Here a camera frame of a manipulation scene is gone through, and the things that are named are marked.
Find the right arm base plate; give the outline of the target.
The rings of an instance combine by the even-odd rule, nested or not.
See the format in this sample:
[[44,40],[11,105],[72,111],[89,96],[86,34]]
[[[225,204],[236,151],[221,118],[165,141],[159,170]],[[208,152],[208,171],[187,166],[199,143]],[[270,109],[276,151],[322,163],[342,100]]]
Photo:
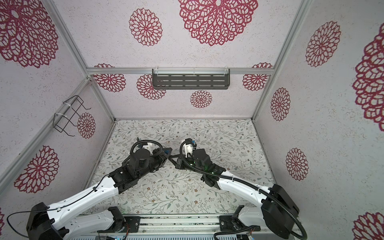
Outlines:
[[219,216],[219,224],[221,232],[229,233],[242,230],[244,231],[253,231],[259,232],[261,230],[260,226],[251,226],[247,227],[240,220],[232,216],[221,215]]

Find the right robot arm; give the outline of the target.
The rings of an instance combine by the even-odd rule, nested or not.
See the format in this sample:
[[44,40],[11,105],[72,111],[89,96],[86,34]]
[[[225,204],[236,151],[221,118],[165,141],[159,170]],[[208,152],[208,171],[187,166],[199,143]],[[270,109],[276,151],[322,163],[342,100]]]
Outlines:
[[209,187],[233,193],[252,204],[252,207],[239,206],[236,209],[231,219],[234,231],[267,227],[286,240],[289,237],[308,237],[303,226],[298,227],[299,234],[294,232],[300,210],[283,187],[277,184],[260,186],[237,177],[214,164],[204,149],[189,149],[186,154],[170,156],[169,160],[176,169],[201,174],[201,180]]

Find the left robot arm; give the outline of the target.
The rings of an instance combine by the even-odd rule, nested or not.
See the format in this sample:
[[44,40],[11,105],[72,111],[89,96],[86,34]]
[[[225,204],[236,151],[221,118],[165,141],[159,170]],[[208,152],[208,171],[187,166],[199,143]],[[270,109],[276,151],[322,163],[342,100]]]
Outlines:
[[117,233],[123,230],[126,219],[118,207],[109,207],[92,215],[81,214],[137,185],[142,177],[163,167],[171,153],[171,148],[138,149],[129,155],[126,163],[104,176],[99,183],[60,202],[33,206],[26,227],[28,238],[69,240],[91,232]]

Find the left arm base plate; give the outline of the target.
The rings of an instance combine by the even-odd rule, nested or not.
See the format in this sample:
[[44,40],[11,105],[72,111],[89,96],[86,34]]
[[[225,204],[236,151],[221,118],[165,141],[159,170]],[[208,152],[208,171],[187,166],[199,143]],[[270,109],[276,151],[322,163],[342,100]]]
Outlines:
[[124,217],[114,221],[106,230],[99,230],[97,233],[137,233],[140,226],[141,217]]

